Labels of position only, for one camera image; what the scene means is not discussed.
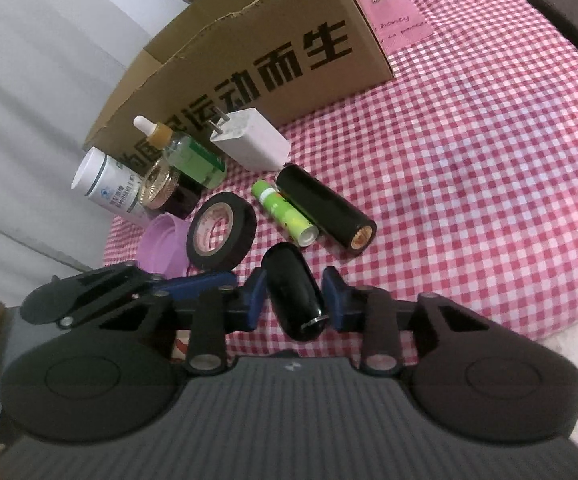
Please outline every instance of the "black container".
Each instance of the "black container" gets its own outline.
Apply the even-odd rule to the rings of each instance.
[[[262,258],[267,272],[271,306],[280,327],[296,341],[312,341],[325,327],[328,316],[316,280],[298,248],[281,242]]]
[[[138,196],[147,211],[186,218],[198,205],[204,191],[204,186],[161,158],[147,173]]]
[[[375,222],[300,166],[285,166],[275,183],[282,196],[352,255],[373,241]]]

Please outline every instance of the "white pill bottle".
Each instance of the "white pill bottle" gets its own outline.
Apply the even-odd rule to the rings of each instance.
[[[71,189],[83,192],[89,200],[140,227],[149,216],[140,203],[142,177],[115,158],[91,148],[76,172]]]

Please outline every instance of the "white dropper cap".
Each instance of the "white dropper cap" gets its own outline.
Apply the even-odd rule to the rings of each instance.
[[[138,128],[143,134],[149,137],[156,131],[156,123],[152,123],[146,117],[137,115],[133,120],[133,126]]]

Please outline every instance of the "pink and white checkered cloth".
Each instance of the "pink and white checkered cloth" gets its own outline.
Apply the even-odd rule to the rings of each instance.
[[[436,33],[397,52],[392,81],[281,129],[291,160],[371,216],[378,235],[326,266],[413,300],[434,290],[531,338],[578,321],[578,51],[524,0],[413,0]],[[232,168],[216,192],[255,203],[260,175]],[[271,181],[271,175],[265,176]],[[258,231],[241,281],[285,233],[255,205]],[[142,230],[116,218],[105,264],[134,256]],[[299,344],[266,308],[234,333],[234,354],[292,348],[357,357],[359,337],[327,329]]]

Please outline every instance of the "white power adapter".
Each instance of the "white power adapter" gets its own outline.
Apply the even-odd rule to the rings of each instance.
[[[291,142],[285,139],[255,108],[221,113],[211,142],[240,166],[254,173],[282,169],[289,157]]]

